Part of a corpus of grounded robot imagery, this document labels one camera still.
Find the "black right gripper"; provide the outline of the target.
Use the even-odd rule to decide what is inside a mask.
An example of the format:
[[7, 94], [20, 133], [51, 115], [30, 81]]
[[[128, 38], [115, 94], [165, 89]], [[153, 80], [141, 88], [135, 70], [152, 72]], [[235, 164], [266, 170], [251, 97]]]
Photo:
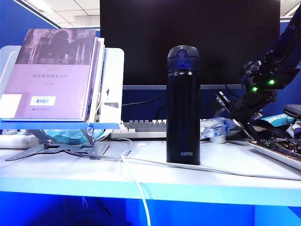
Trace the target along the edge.
[[237, 101], [227, 98], [219, 91], [216, 94], [217, 102], [227, 111], [231, 111], [231, 118], [253, 140], [253, 128], [246, 121], [251, 119], [268, 103], [275, 102], [277, 92], [274, 89], [257, 89], [253, 92], [242, 85], [245, 93]]

